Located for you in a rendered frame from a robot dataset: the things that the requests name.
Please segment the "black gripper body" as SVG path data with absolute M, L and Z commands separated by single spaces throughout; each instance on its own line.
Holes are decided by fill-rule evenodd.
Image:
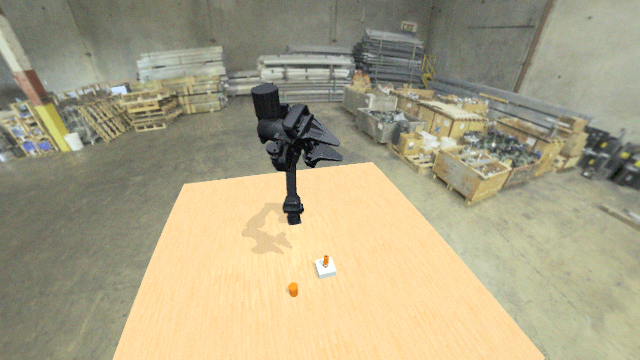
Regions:
M 309 141 L 300 144 L 297 140 L 297 134 L 299 133 L 309 114 L 310 112 L 306 105 L 298 103 L 292 106 L 285 119 L 279 120 L 276 123 L 275 127 L 273 128 L 272 136 L 273 140 L 274 138 L 278 139 L 279 136 L 287 136 L 289 137 L 289 139 L 293 140 L 291 144 L 289 144 L 290 147 L 293 148 L 296 153 L 300 153 L 300 151 L 303 149 L 304 153 L 302 157 L 304 162 L 307 166 L 314 168 L 317 163 L 315 165 L 312 165 L 311 159 L 320 143 Z

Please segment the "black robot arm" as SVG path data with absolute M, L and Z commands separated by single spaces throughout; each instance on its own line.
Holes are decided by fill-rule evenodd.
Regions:
M 304 212 L 301 198 L 297 194 L 296 163 L 301 155 L 296 153 L 289 144 L 293 140 L 287 136 L 279 136 L 273 140 L 273 128 L 279 120 L 284 120 L 291 107 L 288 103 L 279 101 L 278 86 L 265 82 L 251 88 L 255 114 L 258 117 L 257 133 L 262 144 L 268 140 L 273 141 L 266 145 L 266 152 L 270 156 L 277 171 L 285 171 L 286 197 L 282 203 L 284 214 L 287 214 L 289 226 L 301 224 L 300 215 Z

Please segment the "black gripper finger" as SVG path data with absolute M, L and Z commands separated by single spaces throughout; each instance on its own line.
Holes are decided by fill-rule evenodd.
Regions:
M 328 144 L 320 143 L 311 159 L 311 163 L 312 165 L 315 165 L 321 160 L 342 161 L 343 158 L 344 157 L 340 153 L 338 153 Z
M 297 140 L 300 144 L 315 141 L 333 146 L 339 146 L 340 140 L 337 139 L 323 124 L 313 116 L 309 114 L 304 124 L 302 125 L 299 133 L 297 134 Z

